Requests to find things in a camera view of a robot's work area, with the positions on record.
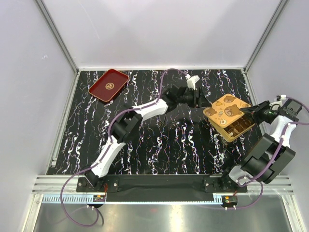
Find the gold chocolate box tray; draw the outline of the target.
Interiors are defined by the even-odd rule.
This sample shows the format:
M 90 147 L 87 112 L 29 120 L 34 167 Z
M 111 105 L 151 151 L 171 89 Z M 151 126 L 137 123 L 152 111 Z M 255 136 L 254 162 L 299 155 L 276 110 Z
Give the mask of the gold chocolate box tray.
M 255 125 L 254 121 L 245 115 L 238 116 L 235 120 L 222 118 L 215 121 L 209 119 L 209 121 L 228 143 L 236 140 Z

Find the silver square tin lid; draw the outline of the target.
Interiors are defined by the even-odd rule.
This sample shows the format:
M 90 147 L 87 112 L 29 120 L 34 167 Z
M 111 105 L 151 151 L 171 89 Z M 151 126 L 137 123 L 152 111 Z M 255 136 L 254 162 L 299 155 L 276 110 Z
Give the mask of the silver square tin lid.
M 241 108 L 248 107 L 251 107 L 249 103 L 232 94 L 225 94 L 212 103 L 211 107 L 205 108 L 203 114 L 220 128 L 226 128 L 244 115 Z

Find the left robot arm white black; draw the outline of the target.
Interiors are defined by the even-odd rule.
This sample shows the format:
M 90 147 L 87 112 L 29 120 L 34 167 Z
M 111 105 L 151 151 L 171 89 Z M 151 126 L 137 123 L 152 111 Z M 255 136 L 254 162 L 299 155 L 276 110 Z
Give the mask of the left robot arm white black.
M 100 191 L 104 187 L 103 177 L 108 174 L 113 160 L 120 150 L 138 135 L 141 123 L 152 117 L 165 115 L 179 104 L 187 104 L 190 108 L 211 107 L 200 87 L 173 85 L 158 99 L 143 105 L 131 106 L 119 113 L 108 127 L 108 139 L 101 153 L 84 174 L 87 185 L 93 191 Z

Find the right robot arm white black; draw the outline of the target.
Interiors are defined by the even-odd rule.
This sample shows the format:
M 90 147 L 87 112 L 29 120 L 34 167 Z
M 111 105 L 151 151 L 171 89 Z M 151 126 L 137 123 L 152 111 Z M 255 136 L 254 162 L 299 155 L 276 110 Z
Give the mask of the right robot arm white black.
M 254 123 L 268 123 L 271 132 L 265 133 L 252 147 L 239 165 L 225 170 L 218 186 L 223 191 L 236 191 L 254 181 L 270 183 L 295 157 L 290 148 L 290 137 L 300 124 L 298 113 L 304 105 L 288 98 L 285 102 L 261 104 L 242 108 L 241 111 Z

